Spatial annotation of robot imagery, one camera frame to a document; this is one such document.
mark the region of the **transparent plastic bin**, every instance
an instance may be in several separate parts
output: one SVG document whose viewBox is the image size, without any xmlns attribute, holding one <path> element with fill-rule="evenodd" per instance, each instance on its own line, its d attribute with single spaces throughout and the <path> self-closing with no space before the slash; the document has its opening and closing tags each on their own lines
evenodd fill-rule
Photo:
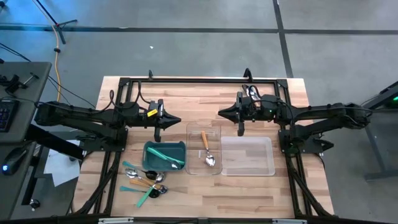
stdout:
<svg viewBox="0 0 398 224">
<path fill-rule="evenodd" d="M 275 174 L 269 137 L 222 137 L 223 175 L 270 176 Z"/>
<path fill-rule="evenodd" d="M 206 163 L 206 147 L 201 132 L 206 132 L 210 154 L 215 165 Z M 221 126 L 211 121 L 191 122 L 187 125 L 187 164 L 185 170 L 191 175 L 217 175 L 223 170 L 221 160 Z"/>
</svg>

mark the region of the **gray concrete floor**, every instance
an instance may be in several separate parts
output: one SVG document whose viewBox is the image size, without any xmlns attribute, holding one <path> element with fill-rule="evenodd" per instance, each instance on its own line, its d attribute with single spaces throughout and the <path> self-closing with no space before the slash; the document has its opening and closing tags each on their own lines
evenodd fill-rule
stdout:
<svg viewBox="0 0 398 224">
<path fill-rule="evenodd" d="M 78 19 L 79 26 L 277 27 L 271 0 L 42 2 L 59 22 Z M 398 29 L 395 0 L 280 0 L 279 4 L 286 29 Z M 0 23 L 47 23 L 30 0 L 9 0 L 7 5 L 0 12 Z M 65 38 L 59 60 L 62 85 L 94 104 L 105 75 L 146 75 L 151 69 L 155 75 L 240 77 L 249 67 L 256 77 L 286 77 L 277 34 L 66 32 Z M 361 103 L 397 81 L 396 35 L 286 38 L 294 77 L 305 79 L 312 105 Z M 31 60 L 53 62 L 52 32 L 0 31 L 0 42 Z M 22 60 L 3 50 L 0 58 Z M 55 88 L 48 84 L 41 100 L 55 97 Z M 397 223 L 398 179 L 364 181 L 365 173 L 378 171 L 365 132 L 341 129 L 325 137 L 335 143 L 324 157 L 335 213 Z"/>
</svg>

